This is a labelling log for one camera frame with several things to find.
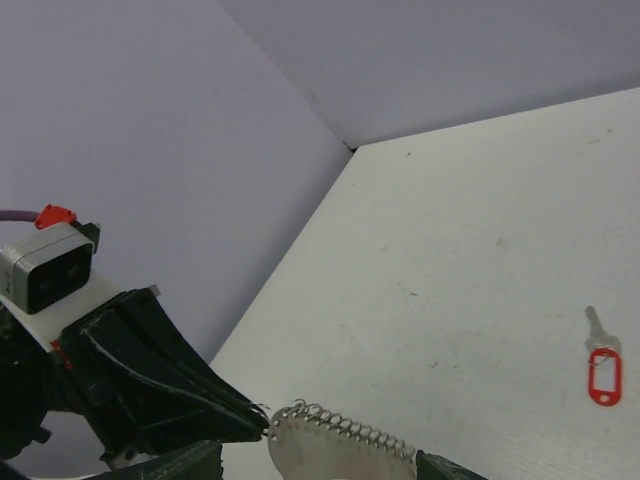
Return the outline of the red plastic key tag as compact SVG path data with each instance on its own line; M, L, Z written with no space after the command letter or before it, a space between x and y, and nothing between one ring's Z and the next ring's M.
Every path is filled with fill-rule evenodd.
M588 362L587 392L602 407L613 407L622 398L623 362L609 347L595 349Z

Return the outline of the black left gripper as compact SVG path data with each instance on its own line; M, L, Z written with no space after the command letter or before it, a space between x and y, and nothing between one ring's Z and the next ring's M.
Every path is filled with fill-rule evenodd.
M118 294L65 328L65 368L6 307L1 308L1 458L46 443L50 412L85 420L124 468L200 441L242 443L263 434L263 409L220 378L190 346L148 289Z

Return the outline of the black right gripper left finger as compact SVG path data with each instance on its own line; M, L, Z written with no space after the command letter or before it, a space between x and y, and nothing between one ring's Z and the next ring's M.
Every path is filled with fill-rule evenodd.
M221 480L222 445L213 441L167 453L144 463L91 476L93 480Z

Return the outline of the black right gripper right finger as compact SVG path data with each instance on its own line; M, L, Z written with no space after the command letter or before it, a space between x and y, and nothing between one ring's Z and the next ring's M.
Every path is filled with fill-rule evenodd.
M487 480L446 457L423 450L417 451L415 463L417 480Z

